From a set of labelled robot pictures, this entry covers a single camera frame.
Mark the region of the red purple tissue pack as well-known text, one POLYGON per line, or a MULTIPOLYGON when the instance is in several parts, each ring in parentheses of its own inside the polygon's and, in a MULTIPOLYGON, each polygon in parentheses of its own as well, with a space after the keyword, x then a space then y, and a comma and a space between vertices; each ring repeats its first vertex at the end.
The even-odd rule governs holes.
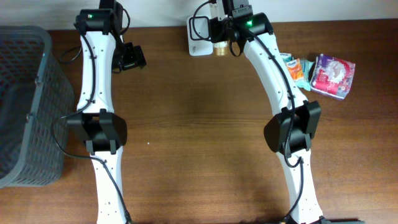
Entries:
POLYGON ((343 100, 351 89, 355 68, 356 64, 353 62, 320 54, 310 80, 311 90, 343 100))

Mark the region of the cream tube with gold cap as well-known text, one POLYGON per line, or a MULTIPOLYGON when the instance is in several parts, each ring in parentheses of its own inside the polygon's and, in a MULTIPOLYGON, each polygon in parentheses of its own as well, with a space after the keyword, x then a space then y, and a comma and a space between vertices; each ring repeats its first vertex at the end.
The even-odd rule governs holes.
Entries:
POLYGON ((216 56, 224 56, 228 54, 228 42, 217 42, 213 44, 213 52, 216 56))

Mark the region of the orange tissue packet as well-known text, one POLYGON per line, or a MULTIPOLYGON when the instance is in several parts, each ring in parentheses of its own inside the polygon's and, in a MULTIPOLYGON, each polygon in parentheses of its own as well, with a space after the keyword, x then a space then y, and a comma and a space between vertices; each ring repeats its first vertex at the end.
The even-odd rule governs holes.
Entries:
POLYGON ((292 77, 293 81, 298 82, 299 80, 304 79, 302 65, 301 65, 299 59, 291 60, 291 61, 287 62, 285 65, 286 65, 287 70, 289 71, 290 76, 292 77))

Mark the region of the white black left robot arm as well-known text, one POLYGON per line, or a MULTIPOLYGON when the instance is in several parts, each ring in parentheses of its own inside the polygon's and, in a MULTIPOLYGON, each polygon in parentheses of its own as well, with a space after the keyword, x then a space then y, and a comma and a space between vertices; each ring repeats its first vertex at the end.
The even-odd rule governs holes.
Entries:
POLYGON ((123 199, 121 161, 127 142, 126 121, 114 112, 111 80, 114 71, 143 68, 140 46, 125 43, 123 17, 117 1, 100 1, 97 9, 83 9, 76 17, 83 53, 83 77, 76 112, 67 124, 80 138, 95 172, 97 223, 132 223, 123 199))

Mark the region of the green wet wipes pack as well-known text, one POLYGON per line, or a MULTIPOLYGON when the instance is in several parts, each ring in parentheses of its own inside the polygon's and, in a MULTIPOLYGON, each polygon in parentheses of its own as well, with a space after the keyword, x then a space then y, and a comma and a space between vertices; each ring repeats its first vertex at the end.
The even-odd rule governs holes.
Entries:
POLYGON ((297 61, 300 62, 302 72, 303 72, 303 78, 296 81, 296 85, 299 88, 303 88, 304 90, 310 91, 311 90, 310 70, 314 66, 315 62, 309 61, 305 58, 298 58, 297 61))

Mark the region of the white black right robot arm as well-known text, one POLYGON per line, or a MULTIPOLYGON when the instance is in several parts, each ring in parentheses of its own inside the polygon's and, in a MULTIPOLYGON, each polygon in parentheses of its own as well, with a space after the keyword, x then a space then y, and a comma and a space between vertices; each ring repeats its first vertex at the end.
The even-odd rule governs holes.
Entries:
POLYGON ((255 14, 248 1, 220 1, 218 16, 209 21, 213 43, 229 41, 251 62, 271 104, 272 119, 264 127, 270 150, 280 160, 290 197, 285 223, 324 220, 310 165, 321 108, 299 90, 282 60, 277 38, 267 16, 255 14))

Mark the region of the teal tissue packet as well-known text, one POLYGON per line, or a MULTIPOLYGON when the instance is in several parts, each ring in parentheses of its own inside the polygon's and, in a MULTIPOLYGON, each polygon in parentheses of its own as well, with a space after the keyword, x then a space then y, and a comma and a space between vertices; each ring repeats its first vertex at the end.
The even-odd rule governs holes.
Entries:
POLYGON ((292 54, 290 53, 280 53, 280 56, 285 63, 290 62, 294 59, 292 54))

